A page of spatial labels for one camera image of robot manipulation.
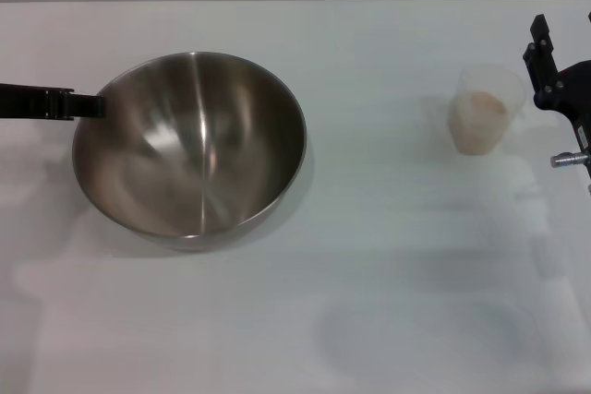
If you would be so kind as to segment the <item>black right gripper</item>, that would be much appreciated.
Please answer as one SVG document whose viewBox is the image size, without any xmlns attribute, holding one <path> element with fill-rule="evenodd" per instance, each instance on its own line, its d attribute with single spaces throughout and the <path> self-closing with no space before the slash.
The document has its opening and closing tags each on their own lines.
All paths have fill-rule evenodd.
<svg viewBox="0 0 591 394">
<path fill-rule="evenodd" d="M 532 41 L 523 60 L 534 90 L 534 104 L 542 111 L 563 115 L 571 124 L 579 151 L 551 158 L 553 168 L 583 165 L 590 173 L 590 62 L 559 71 L 553 58 L 549 25 L 543 14 L 530 27 Z"/>
</svg>

